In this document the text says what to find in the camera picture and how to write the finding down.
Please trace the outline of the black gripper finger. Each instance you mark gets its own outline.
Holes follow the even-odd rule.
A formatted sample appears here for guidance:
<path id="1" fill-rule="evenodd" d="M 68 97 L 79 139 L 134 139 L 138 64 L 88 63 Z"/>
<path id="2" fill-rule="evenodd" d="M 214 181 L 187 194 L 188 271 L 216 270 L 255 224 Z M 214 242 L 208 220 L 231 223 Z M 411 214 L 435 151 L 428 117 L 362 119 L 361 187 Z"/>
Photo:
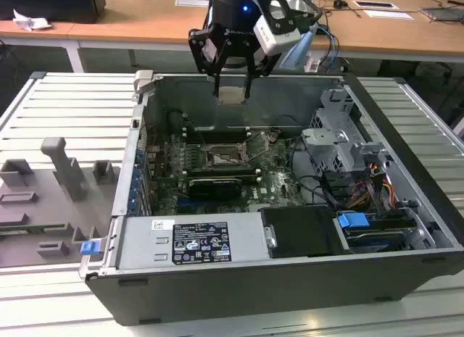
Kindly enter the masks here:
<path id="1" fill-rule="evenodd" d="M 281 53 L 267 55 L 256 38 L 244 41 L 243 53 L 246 61 L 244 96 L 248 99 L 251 93 L 252 81 L 260 77 L 269 76 L 281 58 Z"/>
<path id="2" fill-rule="evenodd" d="M 220 88 L 220 74 L 227 58 L 231 56 L 232 43 L 226 38 L 225 28 L 218 23 L 212 23 L 208 28 L 191 29 L 188 32 L 188 45 L 194 58 L 196 67 L 201 74 L 214 78 L 213 96 L 218 97 Z M 216 48 L 216 54 L 209 61 L 204 54 L 204 47 L 210 42 Z"/>

